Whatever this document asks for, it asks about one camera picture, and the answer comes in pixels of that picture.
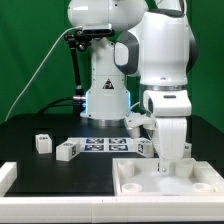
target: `white plastic tray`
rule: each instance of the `white plastic tray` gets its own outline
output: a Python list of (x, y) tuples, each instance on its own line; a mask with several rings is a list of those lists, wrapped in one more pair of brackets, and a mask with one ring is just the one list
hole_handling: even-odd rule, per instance
[[(179, 163), (192, 163), (191, 174), (176, 171)], [(114, 159), (113, 181), (117, 196), (224, 195), (223, 178), (207, 163), (194, 159), (168, 162), (163, 173), (160, 159)]]

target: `white cube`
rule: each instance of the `white cube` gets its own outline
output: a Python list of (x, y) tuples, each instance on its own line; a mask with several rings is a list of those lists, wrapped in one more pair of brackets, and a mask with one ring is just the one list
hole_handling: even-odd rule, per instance
[(39, 154), (52, 153), (52, 140), (47, 134), (36, 135), (36, 148)]
[(80, 153), (80, 142), (66, 141), (56, 147), (56, 160), (69, 162)]
[(154, 157), (152, 142), (146, 138), (134, 139), (135, 151), (146, 158)]

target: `blue light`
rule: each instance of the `blue light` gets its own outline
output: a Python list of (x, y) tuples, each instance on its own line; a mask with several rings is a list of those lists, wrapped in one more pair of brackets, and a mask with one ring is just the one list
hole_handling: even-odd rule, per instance
[(131, 93), (128, 92), (128, 107), (131, 108)]

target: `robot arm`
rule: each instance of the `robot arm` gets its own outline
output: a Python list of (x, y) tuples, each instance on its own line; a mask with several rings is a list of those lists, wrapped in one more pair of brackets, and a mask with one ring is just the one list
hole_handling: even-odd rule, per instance
[(114, 29), (124, 31), (137, 25), (148, 6), (144, 0), (72, 0), (68, 18), (84, 30)]
[[(185, 14), (186, 1), (161, 0), (156, 3), (158, 9), (146, 12), (136, 27), (118, 38), (115, 63), (125, 74), (141, 76), (140, 107), (154, 124), (145, 128), (159, 156), (180, 159), (186, 141), (185, 117), (191, 114), (191, 103), (184, 86), (193, 35)], [(130, 127), (129, 124), (135, 123), (130, 122), (130, 118), (141, 118), (129, 115), (126, 125), (129, 132), (134, 132), (137, 126)]]

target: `black and white pattern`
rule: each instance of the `black and white pattern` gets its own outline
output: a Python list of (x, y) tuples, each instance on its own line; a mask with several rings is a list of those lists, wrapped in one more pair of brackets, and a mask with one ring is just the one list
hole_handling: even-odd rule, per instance
[(86, 145), (85, 151), (104, 151), (104, 145)]

